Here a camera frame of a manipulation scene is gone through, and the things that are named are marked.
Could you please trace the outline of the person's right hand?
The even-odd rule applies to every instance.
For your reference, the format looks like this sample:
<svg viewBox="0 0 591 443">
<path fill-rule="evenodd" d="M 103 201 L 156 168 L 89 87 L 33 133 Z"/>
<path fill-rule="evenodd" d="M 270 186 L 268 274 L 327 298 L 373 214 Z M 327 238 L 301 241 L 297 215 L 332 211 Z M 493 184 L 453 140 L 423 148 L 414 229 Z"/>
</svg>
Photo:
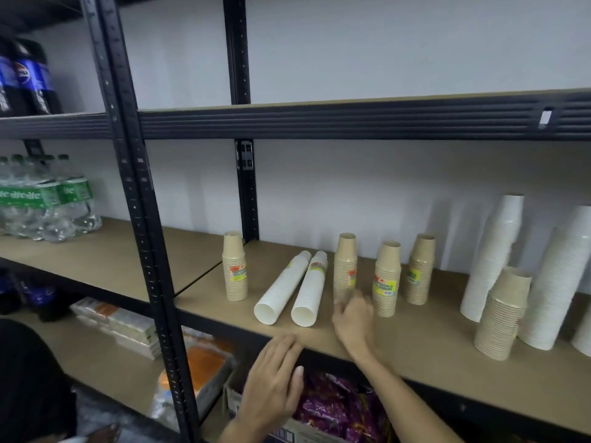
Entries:
<svg viewBox="0 0 591 443">
<path fill-rule="evenodd" d="M 373 305 L 361 290 L 345 303 L 345 324 L 335 334 L 355 363 L 375 356 Z"/>
</svg>

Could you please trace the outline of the person's left hand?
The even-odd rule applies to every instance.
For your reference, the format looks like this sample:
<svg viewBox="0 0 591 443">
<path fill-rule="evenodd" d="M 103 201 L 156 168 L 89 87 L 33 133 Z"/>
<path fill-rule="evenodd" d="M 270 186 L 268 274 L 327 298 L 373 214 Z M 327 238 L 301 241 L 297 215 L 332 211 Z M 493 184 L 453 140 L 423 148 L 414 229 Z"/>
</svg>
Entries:
<svg viewBox="0 0 591 443">
<path fill-rule="evenodd" d="M 299 405 L 291 401 L 291 378 L 302 350 L 297 334 L 272 338 L 249 370 L 239 411 L 289 420 Z"/>
</svg>

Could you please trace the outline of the labelled brown paper cup stack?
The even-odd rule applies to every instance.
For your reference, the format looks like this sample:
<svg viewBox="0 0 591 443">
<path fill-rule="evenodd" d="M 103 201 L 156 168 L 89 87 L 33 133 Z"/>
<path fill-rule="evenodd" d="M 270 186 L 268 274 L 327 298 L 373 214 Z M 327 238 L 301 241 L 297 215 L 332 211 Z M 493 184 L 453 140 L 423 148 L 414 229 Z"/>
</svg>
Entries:
<svg viewBox="0 0 591 443">
<path fill-rule="evenodd" d="M 394 316 L 400 276 L 401 244 L 397 241 L 384 241 L 375 262 L 372 284 L 372 301 L 378 316 Z"/>
<path fill-rule="evenodd" d="M 436 239 L 420 233 L 410 252 L 404 296 L 413 305 L 427 302 L 435 262 Z"/>
<path fill-rule="evenodd" d="M 346 303 L 356 290 L 358 256 L 356 235 L 339 235 L 333 267 L 333 297 Z"/>
<path fill-rule="evenodd" d="M 223 272 L 226 297 L 232 302 L 247 298 L 247 261 L 243 239 L 239 231 L 228 231 L 223 237 Z"/>
</svg>

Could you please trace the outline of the person's right forearm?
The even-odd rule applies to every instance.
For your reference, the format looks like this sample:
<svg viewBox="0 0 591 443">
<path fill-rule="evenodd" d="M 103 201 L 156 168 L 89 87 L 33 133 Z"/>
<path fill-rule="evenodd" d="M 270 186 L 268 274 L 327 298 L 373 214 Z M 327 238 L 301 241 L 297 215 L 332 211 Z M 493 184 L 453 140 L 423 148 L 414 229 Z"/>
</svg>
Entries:
<svg viewBox="0 0 591 443">
<path fill-rule="evenodd" d="M 401 443 L 464 443 L 464 441 L 369 349 L 351 358 L 376 392 Z"/>
</svg>

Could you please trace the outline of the person's left forearm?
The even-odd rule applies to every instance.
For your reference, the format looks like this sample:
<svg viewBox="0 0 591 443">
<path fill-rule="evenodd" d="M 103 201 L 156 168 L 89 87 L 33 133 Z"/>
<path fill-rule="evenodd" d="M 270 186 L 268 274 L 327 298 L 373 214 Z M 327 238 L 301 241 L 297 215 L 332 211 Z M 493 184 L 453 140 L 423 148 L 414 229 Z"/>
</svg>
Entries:
<svg viewBox="0 0 591 443">
<path fill-rule="evenodd" d="M 285 423 L 283 417 L 246 414 L 244 410 L 225 426 L 217 443 L 262 443 L 269 433 Z"/>
</svg>

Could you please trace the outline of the white paper cup sleeve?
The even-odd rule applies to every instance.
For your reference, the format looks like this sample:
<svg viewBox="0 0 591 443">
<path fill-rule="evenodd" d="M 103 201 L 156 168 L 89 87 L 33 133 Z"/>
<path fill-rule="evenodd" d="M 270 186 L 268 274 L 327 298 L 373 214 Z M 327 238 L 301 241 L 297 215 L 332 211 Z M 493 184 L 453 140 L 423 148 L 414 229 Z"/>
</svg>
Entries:
<svg viewBox="0 0 591 443">
<path fill-rule="evenodd" d="M 304 250 L 294 256 L 287 267 L 264 293 L 254 307 L 256 319 L 264 325 L 273 325 L 290 300 L 308 268 L 312 254 Z"/>
<path fill-rule="evenodd" d="M 318 316 L 328 269 L 328 255 L 318 251 L 311 258 L 291 311 L 291 319 L 299 327 L 312 327 Z"/>
</svg>

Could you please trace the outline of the plastic-wrapped orange pack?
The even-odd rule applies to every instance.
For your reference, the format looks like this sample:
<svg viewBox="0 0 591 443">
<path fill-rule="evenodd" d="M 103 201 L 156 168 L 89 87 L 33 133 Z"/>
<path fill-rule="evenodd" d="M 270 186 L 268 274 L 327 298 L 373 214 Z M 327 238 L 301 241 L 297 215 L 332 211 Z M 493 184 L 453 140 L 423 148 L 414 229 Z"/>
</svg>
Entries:
<svg viewBox="0 0 591 443">
<path fill-rule="evenodd" d="M 225 341 L 197 339 L 187 350 L 188 366 L 200 421 L 207 416 L 222 394 L 223 386 L 236 365 L 234 347 Z M 150 417 L 179 432 L 173 395 L 162 371 L 150 406 Z"/>
</svg>

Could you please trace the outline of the tall white paper cup stack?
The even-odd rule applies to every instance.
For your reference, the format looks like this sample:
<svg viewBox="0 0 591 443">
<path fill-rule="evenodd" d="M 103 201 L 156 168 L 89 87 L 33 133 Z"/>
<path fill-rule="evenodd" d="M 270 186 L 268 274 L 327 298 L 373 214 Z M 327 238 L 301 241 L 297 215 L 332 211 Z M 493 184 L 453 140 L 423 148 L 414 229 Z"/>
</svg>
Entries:
<svg viewBox="0 0 591 443">
<path fill-rule="evenodd" d="M 581 205 L 550 234 L 517 334 L 521 341 L 553 348 L 590 258 L 591 205 Z"/>
<path fill-rule="evenodd" d="M 487 295 L 508 264 L 522 224 L 523 194 L 505 194 L 488 216 L 460 305 L 461 314 L 479 322 Z"/>
<path fill-rule="evenodd" d="M 591 303 L 572 338 L 572 346 L 585 356 L 591 357 Z"/>
</svg>

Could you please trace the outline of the plain brown paper cup stack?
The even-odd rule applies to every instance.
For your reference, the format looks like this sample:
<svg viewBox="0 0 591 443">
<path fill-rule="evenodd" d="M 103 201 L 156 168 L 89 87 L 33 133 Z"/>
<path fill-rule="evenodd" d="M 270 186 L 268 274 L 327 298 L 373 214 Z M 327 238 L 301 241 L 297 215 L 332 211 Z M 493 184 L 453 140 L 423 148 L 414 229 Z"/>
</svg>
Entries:
<svg viewBox="0 0 591 443">
<path fill-rule="evenodd" d="M 523 319 L 532 276 L 519 268 L 503 268 L 489 291 L 477 325 L 474 346 L 485 356 L 505 361 L 509 358 Z"/>
</svg>

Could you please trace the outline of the white wrapped packet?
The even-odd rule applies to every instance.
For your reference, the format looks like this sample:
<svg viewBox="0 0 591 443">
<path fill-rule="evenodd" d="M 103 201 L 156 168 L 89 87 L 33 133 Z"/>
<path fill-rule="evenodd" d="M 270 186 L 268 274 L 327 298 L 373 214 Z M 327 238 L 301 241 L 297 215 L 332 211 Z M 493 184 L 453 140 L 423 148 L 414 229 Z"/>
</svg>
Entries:
<svg viewBox="0 0 591 443">
<path fill-rule="evenodd" d="M 126 335 L 112 331 L 107 325 L 101 324 L 96 320 L 87 318 L 83 315 L 75 315 L 75 317 L 86 326 L 96 328 L 101 333 L 112 337 L 114 341 L 123 348 L 131 350 L 151 360 L 156 360 L 161 355 L 161 349 L 158 342 L 145 344 Z"/>
<path fill-rule="evenodd" d="M 85 297 L 69 306 L 83 324 L 97 328 L 107 335 L 123 335 L 142 344 L 158 342 L 153 319 L 106 302 Z"/>
</svg>

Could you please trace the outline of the black metal shelving rack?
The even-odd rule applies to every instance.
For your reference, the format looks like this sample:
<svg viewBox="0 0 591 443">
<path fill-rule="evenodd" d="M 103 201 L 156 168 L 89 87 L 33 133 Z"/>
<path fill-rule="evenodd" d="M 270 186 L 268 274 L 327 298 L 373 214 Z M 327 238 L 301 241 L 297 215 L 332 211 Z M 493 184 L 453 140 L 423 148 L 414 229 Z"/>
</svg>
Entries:
<svg viewBox="0 0 591 443">
<path fill-rule="evenodd" d="M 251 105 L 245 0 L 223 10 L 232 105 L 138 110 L 148 139 L 234 140 L 247 242 L 259 239 L 254 139 L 591 141 L 591 88 Z"/>
<path fill-rule="evenodd" d="M 1 131 L 17 129 L 24 139 L 98 138 L 112 141 L 125 200 L 173 396 L 182 443 L 202 443 L 200 415 L 190 378 L 175 288 L 159 216 L 157 196 L 139 118 L 137 97 L 117 0 L 80 0 L 90 33 L 94 66 L 105 113 L 9 118 Z"/>
</svg>

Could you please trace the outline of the dark soda bottle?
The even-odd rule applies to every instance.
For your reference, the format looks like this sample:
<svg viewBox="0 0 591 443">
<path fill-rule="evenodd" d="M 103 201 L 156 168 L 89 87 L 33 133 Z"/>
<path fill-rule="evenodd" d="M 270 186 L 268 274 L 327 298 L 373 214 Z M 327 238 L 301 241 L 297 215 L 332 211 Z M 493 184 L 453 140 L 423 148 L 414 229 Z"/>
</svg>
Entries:
<svg viewBox="0 0 591 443">
<path fill-rule="evenodd" d="M 0 268 L 0 315 L 10 315 L 21 309 L 21 296 L 11 274 Z"/>
<path fill-rule="evenodd" d="M 55 322 L 69 313 L 69 306 L 54 286 L 38 285 L 19 280 L 17 288 L 24 305 L 38 316 L 41 322 Z"/>
</svg>

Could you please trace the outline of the pack of clear water bottles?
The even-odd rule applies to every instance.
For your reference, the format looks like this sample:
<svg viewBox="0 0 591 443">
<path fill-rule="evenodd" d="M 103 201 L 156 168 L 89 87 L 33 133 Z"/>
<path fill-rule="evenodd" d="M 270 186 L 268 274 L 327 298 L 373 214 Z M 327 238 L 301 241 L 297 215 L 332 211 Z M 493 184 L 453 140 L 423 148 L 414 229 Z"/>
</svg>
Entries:
<svg viewBox="0 0 591 443">
<path fill-rule="evenodd" d="M 0 156 L 0 235 L 61 243 L 101 228 L 90 181 L 68 154 Z"/>
</svg>

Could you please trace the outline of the dark cola bottle blue label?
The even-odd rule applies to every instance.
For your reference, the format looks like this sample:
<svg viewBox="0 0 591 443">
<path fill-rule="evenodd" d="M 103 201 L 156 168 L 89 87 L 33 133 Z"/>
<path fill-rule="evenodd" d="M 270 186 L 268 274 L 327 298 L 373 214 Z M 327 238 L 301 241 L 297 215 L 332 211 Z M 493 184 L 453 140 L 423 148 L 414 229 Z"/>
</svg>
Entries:
<svg viewBox="0 0 591 443">
<path fill-rule="evenodd" d="M 0 36 L 0 118 L 22 117 L 29 113 L 14 70 L 13 54 L 11 44 Z"/>
<path fill-rule="evenodd" d="M 23 38 L 14 38 L 12 44 L 15 50 L 13 67 L 32 114 L 62 114 L 42 46 Z"/>
</svg>

